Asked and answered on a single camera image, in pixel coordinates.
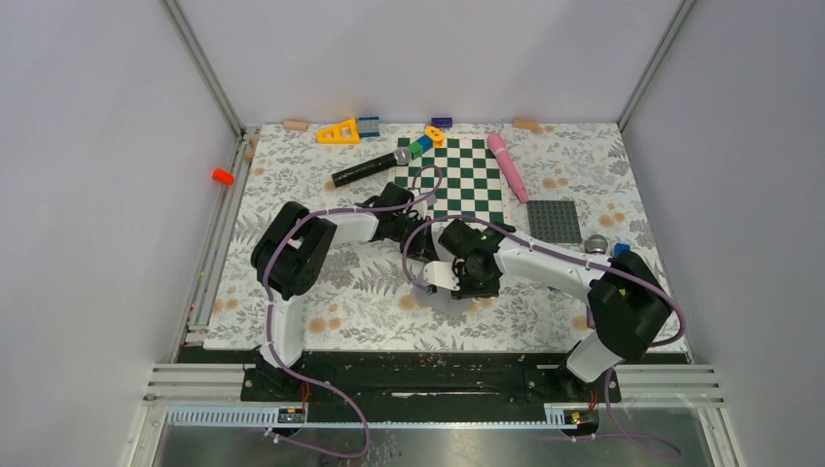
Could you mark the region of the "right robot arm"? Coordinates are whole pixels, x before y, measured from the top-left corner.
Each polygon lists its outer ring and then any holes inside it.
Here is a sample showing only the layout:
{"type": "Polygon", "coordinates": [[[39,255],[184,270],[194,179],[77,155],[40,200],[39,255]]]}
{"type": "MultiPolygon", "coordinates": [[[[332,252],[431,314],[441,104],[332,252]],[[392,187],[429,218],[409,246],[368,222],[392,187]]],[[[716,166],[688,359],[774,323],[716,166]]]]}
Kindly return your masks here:
{"type": "Polygon", "coordinates": [[[644,260],[630,251],[614,258],[577,253],[503,224],[479,230],[460,219],[441,230],[438,242],[452,257],[455,300],[496,297],[501,278],[514,276],[587,306],[595,329],[568,352],[557,376],[559,391],[573,401],[591,394],[609,368],[642,357],[675,310],[644,260]]]}

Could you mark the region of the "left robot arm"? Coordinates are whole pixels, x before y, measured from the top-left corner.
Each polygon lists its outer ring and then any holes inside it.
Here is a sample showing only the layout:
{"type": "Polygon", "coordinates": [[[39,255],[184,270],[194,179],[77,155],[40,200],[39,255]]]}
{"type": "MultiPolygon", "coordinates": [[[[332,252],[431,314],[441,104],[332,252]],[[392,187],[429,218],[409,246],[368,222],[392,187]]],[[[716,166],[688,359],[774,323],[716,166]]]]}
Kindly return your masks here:
{"type": "Polygon", "coordinates": [[[265,337],[256,369],[265,388],[280,400],[301,390],[294,365],[304,352],[304,294],[315,284],[330,248],[338,244],[390,240],[407,259],[439,261],[437,235],[424,227],[427,201],[393,182],[377,196],[352,206],[310,212],[289,201],[253,248],[250,262],[270,299],[265,337]]]}

